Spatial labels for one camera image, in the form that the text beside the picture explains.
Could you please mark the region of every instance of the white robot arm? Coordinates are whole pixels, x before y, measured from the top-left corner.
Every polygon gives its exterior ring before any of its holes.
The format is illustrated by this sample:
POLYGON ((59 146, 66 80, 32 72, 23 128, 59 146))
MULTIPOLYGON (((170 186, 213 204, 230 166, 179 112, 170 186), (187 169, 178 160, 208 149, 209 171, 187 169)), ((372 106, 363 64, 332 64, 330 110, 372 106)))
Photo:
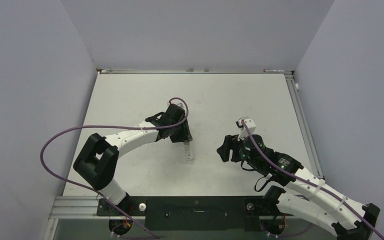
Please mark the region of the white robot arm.
POLYGON ((256 125, 249 117, 240 118, 236 125, 240 133, 225 136, 223 145, 217 149, 223 162, 229 161, 232 150, 230 161, 241 162, 241 166, 246 162, 252 168, 246 169, 247 171, 256 171, 265 176, 267 182, 277 182, 285 189, 298 192, 309 200, 297 198, 280 187, 272 186, 269 191, 278 193, 270 195, 278 197, 275 201, 278 201, 276 206, 281 213, 295 215, 314 223, 338 236, 337 239, 369 239, 372 230, 344 204, 363 216, 372 226, 376 223, 380 212, 376 205, 372 203, 365 205, 349 199, 327 185, 324 179, 315 177, 296 159, 266 147, 262 137, 253 134, 256 125), (326 191, 342 196, 341 200, 337 200, 326 191))
POLYGON ((92 134, 81 149, 73 168, 93 189, 100 191, 113 204, 125 209, 128 206, 129 194, 113 178, 117 160, 142 145, 167 137, 170 137, 172 143, 191 141, 187 120, 175 127, 165 127, 179 123, 185 115, 181 105, 170 104, 165 112, 150 116, 132 127, 134 130, 107 136, 92 134))

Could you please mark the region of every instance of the white tabletop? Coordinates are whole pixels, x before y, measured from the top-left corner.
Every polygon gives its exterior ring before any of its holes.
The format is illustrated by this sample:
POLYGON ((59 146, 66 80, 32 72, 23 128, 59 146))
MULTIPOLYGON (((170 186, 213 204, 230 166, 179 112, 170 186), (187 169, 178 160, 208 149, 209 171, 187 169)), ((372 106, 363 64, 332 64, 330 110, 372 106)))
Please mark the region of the white tabletop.
MULTIPOLYGON (((263 195, 265 191, 253 190, 260 174, 222 162, 216 153, 225 135, 239 133, 235 121, 246 116, 257 124, 254 134, 261 135, 267 147, 312 170, 283 74, 99 74, 84 125, 134 126, 164 112, 172 97, 183 98, 189 106, 194 160, 186 160, 183 143, 168 138, 129 152, 118 160, 114 178, 131 196, 263 195)), ((83 129, 74 159, 91 134, 117 132, 83 129)), ((87 185, 73 168, 68 178, 87 185)), ((63 192, 94 195, 70 183, 63 192)))

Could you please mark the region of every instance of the gray wall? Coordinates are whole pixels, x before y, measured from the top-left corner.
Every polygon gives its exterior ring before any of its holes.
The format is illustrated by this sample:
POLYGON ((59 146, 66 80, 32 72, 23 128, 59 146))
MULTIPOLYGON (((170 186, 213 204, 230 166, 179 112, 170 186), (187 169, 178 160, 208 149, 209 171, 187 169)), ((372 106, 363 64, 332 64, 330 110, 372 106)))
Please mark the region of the gray wall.
POLYGON ((384 1, 336 0, 295 78, 327 182, 384 234, 384 1))
POLYGON ((334 0, 62 0, 99 68, 294 70, 334 0))
MULTIPOLYGON (((61 183, 39 152, 83 122, 96 70, 59 0, 0 0, 0 240, 37 240, 61 183)), ((45 154, 67 174, 78 133, 45 154)))

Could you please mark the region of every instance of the white knob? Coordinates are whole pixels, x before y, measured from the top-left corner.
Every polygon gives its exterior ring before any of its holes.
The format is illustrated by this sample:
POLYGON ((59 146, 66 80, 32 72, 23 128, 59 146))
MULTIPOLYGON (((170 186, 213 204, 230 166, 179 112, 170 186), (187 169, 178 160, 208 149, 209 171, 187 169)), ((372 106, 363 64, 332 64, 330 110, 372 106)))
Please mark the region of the white knob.
POLYGON ((139 211, 143 212, 147 209, 147 205, 145 203, 139 204, 139 211))

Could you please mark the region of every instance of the black mounting plate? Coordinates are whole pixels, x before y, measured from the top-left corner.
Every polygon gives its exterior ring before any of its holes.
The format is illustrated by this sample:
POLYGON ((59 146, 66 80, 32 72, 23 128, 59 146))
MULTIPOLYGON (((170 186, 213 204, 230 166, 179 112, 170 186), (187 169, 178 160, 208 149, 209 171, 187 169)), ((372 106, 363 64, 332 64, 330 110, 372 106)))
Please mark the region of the black mounting plate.
MULTIPOLYGON (((145 227, 152 231, 261 231, 259 216, 273 216, 275 210, 261 196, 130 196, 131 216, 146 216, 145 227), (146 210, 139 211, 145 203, 146 210), (247 204, 256 208, 252 213, 247 204)), ((105 199, 99 200, 97 216, 122 215, 105 199)))

